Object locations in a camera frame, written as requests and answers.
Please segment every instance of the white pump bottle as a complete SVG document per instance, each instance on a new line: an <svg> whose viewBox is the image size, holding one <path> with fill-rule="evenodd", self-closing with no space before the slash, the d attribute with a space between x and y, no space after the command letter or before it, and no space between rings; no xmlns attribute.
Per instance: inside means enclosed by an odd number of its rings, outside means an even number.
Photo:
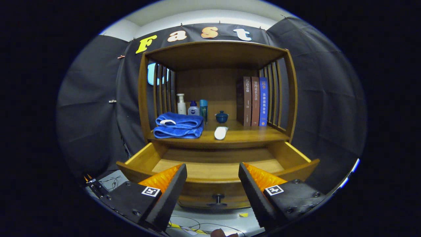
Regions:
<svg viewBox="0 0 421 237"><path fill-rule="evenodd" d="M186 115L186 103L184 103L184 94L177 94L179 97L179 102L177 103L177 112L178 114Z"/></svg>

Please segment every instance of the screw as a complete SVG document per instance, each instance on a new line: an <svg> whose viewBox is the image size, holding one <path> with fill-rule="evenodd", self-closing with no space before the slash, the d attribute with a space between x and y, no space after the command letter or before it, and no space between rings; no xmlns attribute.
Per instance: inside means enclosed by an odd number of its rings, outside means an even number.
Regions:
<svg viewBox="0 0 421 237"><path fill-rule="evenodd" d="M133 215L140 216L140 212L138 210L133 209L132 213L133 213Z"/></svg>

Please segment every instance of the wooden cabinet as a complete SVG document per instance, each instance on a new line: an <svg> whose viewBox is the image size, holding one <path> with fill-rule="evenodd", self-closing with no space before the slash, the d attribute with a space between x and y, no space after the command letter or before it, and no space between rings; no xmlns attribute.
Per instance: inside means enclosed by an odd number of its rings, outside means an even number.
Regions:
<svg viewBox="0 0 421 237"><path fill-rule="evenodd" d="M278 59L284 58L288 78L281 78ZM155 66L153 97L147 97L147 66ZM266 76L269 81L267 127L244 127L236 121L235 84L243 76ZM280 126L281 80L288 80L289 112L286 128ZM149 126L154 117L167 111L176 113L176 93L190 100L208 101L208 124L198 139L157 139ZM229 127L224 140L213 136L215 113L229 114L222 126ZM209 40L182 43L142 55L139 71L139 113L143 136L148 144L125 163L117 162L133 182L174 165L185 163L187 180L179 197L186 207L211 208L215 194L223 194L224 208L250 205L238 178L240 162L247 162L286 180L305 180L319 163L295 149L292 140L297 115L297 85L288 50L258 43Z"/></svg>

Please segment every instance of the open drawer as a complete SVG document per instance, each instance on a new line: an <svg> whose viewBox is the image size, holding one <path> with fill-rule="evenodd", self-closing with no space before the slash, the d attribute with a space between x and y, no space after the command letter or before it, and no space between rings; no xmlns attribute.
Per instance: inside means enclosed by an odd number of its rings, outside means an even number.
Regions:
<svg viewBox="0 0 421 237"><path fill-rule="evenodd" d="M233 149L185 149L171 147L158 141L148 143L125 163L117 165L132 182L140 182L156 173L185 163L187 180L179 204L184 207L211 208L216 200L212 197L223 194L221 203L225 208L249 207L238 168L247 162L287 181L306 180L319 163L311 161L291 144L277 141L258 148Z"/></svg>

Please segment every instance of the blue towel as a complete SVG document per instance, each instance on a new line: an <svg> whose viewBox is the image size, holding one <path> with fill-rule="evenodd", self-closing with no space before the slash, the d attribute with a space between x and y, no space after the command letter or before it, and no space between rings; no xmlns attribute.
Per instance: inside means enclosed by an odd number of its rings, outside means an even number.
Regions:
<svg viewBox="0 0 421 237"><path fill-rule="evenodd" d="M181 128L181 129L193 129L197 128L202 124L203 117L197 116L197 115L184 115L184 114L177 114L177 113L163 113L159 115L159 117L156 119L156 123L158 126L161 125L161 121L163 120L173 120L176 124L173 124L172 122L166 122L165 127L171 127L171 128Z"/></svg>
<svg viewBox="0 0 421 237"><path fill-rule="evenodd" d="M195 139L199 138L203 132L203 122L197 128L192 129L180 129L172 128L167 126L157 126L154 128L154 135L156 138L187 138Z"/></svg>

